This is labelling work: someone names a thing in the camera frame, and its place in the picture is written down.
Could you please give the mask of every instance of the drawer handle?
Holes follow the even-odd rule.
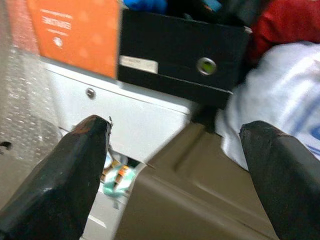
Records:
[[[88,98],[90,98],[91,100],[95,99],[95,97],[96,97],[96,92],[95,92],[95,90],[93,90],[93,89],[90,88],[90,87],[85,90],[85,93],[86,93],[86,95],[88,96]]]
[[[196,68],[202,75],[212,75],[217,71],[217,65],[210,58],[200,58],[196,64]]]

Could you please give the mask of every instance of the bubble wrap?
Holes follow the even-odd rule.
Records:
[[[40,57],[17,48],[19,44],[13,44],[11,38],[6,7],[11,14],[28,18],[26,1],[9,2],[12,5],[6,6],[0,1],[0,143],[11,142],[10,155],[32,169],[58,143],[60,132],[50,81]],[[30,21],[20,19],[19,24],[24,31],[19,39],[34,52],[36,40]],[[12,22],[11,26],[17,34],[17,26]]]

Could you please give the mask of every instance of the white fabric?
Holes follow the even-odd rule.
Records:
[[[262,120],[299,139],[320,159],[320,44],[292,43],[268,51],[215,120],[224,153],[248,170],[239,132]]]

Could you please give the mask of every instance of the red fabric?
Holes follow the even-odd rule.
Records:
[[[320,43],[320,0],[274,0],[252,27],[248,58],[257,63],[278,44]]]

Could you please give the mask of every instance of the black drawer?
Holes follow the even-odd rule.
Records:
[[[249,35],[245,27],[124,10],[118,79],[224,107]]]

